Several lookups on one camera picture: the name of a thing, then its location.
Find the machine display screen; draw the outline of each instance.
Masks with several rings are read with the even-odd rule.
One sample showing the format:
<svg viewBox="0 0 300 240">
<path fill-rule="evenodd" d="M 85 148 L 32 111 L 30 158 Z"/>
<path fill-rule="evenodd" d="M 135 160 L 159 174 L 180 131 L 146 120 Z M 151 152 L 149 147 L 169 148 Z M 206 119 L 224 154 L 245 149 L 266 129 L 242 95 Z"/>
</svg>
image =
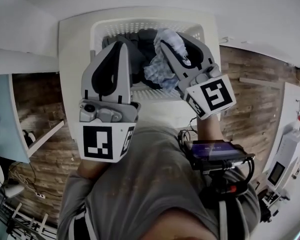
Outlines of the machine display screen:
<svg viewBox="0 0 300 240">
<path fill-rule="evenodd" d="M 276 185 L 278 180 L 280 179 L 282 173 L 284 172 L 285 167 L 279 163 L 276 162 L 275 166 L 273 167 L 273 170 L 268 178 L 268 180 L 273 184 Z"/>
<path fill-rule="evenodd" d="M 245 153 L 235 148 L 230 142 L 207 142 L 192 143 L 189 146 L 193 156 L 205 161 L 222 160 L 222 159 L 238 159 L 245 156 Z"/>
</svg>

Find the light blue plaid fabric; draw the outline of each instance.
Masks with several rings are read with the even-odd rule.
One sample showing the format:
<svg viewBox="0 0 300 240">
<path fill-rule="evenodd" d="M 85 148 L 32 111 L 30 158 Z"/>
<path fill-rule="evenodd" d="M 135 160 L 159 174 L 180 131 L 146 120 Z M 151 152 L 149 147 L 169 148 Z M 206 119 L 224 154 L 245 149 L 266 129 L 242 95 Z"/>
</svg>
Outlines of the light blue plaid fabric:
<svg viewBox="0 0 300 240">
<path fill-rule="evenodd" d="M 161 50 L 161 40 L 167 42 L 178 54 L 185 58 L 187 65 L 190 64 L 190 61 L 186 58 L 188 53 L 182 38 L 171 29 L 159 28 L 153 41 L 156 56 L 151 60 L 149 66 L 144 67 L 144 77 L 155 84 L 159 84 L 165 92 L 169 93 L 178 85 L 179 79 L 171 71 Z"/>
</svg>

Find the person's forearm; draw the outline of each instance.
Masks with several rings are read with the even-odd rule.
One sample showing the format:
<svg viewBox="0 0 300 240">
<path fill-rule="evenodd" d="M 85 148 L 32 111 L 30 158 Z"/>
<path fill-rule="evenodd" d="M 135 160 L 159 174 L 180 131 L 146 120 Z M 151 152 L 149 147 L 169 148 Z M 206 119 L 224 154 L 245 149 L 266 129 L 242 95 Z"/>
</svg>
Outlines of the person's forearm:
<svg viewBox="0 0 300 240">
<path fill-rule="evenodd" d="M 197 118 L 196 123 L 199 141 L 216 141 L 224 139 L 217 115 L 210 116 L 205 120 Z"/>
<path fill-rule="evenodd" d="M 82 160 L 77 172 L 83 178 L 97 180 L 105 172 L 109 165 L 109 162 Z"/>
</svg>

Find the camera lens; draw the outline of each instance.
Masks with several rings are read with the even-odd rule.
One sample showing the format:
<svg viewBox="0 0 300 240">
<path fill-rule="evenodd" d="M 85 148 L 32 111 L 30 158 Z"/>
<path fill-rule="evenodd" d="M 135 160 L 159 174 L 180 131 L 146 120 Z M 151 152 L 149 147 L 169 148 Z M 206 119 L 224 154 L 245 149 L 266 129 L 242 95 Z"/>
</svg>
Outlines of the camera lens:
<svg viewBox="0 0 300 240">
<path fill-rule="evenodd" d="M 94 112 L 96 110 L 94 105 L 87 104 L 84 106 L 84 110 L 87 112 Z"/>
</svg>

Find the shirt sleeve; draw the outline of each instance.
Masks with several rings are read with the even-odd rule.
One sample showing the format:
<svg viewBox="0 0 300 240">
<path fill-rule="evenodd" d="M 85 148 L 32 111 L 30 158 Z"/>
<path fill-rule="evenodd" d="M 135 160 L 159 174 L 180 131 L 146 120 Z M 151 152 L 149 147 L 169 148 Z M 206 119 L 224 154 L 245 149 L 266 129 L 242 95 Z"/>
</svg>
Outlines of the shirt sleeve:
<svg viewBox="0 0 300 240">
<path fill-rule="evenodd" d="M 57 238 L 59 240 L 68 239 L 70 222 L 78 209 L 85 203 L 85 199 L 94 184 L 94 181 L 79 176 L 77 172 L 72 172 L 69 175 L 62 195 L 58 220 Z"/>
<path fill-rule="evenodd" d="M 224 177 L 229 182 L 238 182 L 245 179 L 239 168 L 228 170 Z M 247 192 L 240 196 L 240 201 L 248 230 L 251 233 L 259 224 L 261 217 L 257 193 L 251 184 L 248 184 Z"/>
</svg>

